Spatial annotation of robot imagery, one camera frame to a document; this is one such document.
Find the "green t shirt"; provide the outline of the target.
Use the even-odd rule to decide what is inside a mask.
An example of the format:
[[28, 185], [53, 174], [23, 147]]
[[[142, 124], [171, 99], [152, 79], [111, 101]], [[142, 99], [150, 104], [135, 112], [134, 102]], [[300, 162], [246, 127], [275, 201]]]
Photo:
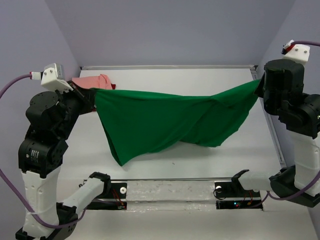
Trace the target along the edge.
[[247, 119], [258, 85], [253, 80], [210, 96], [97, 89], [95, 106], [110, 152], [123, 166], [177, 142], [220, 146]]

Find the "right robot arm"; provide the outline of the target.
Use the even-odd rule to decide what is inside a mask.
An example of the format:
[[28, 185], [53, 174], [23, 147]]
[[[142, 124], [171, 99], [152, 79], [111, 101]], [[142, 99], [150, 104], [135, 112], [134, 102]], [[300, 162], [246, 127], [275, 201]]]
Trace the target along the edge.
[[247, 191], [275, 193], [274, 200], [313, 208], [320, 202], [320, 96], [304, 89], [305, 67], [290, 59], [276, 59], [264, 65], [255, 93], [264, 110], [278, 116], [294, 146], [294, 165], [278, 173], [248, 169], [235, 174], [230, 190], [235, 196]]

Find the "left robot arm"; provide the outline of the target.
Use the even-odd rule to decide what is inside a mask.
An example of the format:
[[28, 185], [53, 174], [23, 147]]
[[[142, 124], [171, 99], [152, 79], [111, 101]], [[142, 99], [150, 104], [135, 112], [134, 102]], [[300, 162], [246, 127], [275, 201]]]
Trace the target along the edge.
[[25, 115], [30, 126], [18, 150], [26, 197], [18, 240], [64, 240], [71, 235], [86, 207], [110, 194], [111, 178], [92, 173], [85, 184], [64, 201], [57, 201], [58, 176], [78, 117], [95, 108], [94, 90], [74, 86], [70, 91], [35, 95]]

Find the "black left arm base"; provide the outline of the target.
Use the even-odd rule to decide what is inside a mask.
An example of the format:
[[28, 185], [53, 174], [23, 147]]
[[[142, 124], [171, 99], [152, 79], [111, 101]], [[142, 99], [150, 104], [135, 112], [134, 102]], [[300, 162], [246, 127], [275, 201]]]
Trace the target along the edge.
[[108, 193], [96, 197], [87, 207], [88, 210], [121, 211], [127, 209], [127, 183], [112, 181]]

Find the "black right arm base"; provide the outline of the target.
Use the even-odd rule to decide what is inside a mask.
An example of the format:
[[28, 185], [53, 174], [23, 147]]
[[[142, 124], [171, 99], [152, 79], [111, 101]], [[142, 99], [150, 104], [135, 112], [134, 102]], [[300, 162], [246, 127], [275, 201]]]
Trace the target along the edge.
[[215, 182], [213, 196], [217, 210], [263, 209], [259, 192], [244, 190], [231, 181]]

